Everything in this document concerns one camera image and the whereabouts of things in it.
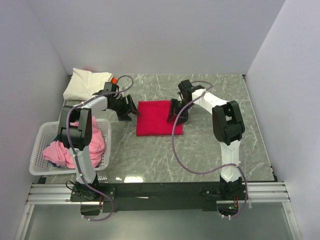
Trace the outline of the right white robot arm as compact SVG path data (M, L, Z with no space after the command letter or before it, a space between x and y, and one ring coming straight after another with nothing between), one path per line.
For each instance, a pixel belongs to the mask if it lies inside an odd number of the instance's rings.
M240 169L240 144L245 132L245 124L238 102L215 96L209 92L213 85L207 81L201 82L208 84L209 87L193 85L188 79L181 81L178 84L179 98L170 100L167 121L170 122L175 117L171 132L172 150L178 163L190 173L206 175L221 170L217 195L230 200L244 190L245 177ZM213 134L221 149L222 166L205 172L197 172L183 165L177 155L174 142L176 126L188 121L189 109L193 105L198 105L211 114Z

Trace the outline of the red t shirt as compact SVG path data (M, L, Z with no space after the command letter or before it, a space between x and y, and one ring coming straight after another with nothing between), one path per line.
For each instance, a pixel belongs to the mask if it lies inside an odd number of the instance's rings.
M170 110L169 100L139 101L139 115L136 123L136 136L170 136L176 116L167 122Z

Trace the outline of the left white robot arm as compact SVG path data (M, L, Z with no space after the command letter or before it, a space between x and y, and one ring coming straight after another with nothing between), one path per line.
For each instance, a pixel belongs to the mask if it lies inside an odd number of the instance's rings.
M90 99L62 108L57 137L70 152L75 166L76 182L72 192L88 201L94 201L102 194L89 152L93 137L92 116L106 109L115 111L119 121L131 121L129 114L138 116L140 113L132 96L123 95L125 91L115 83L106 82Z

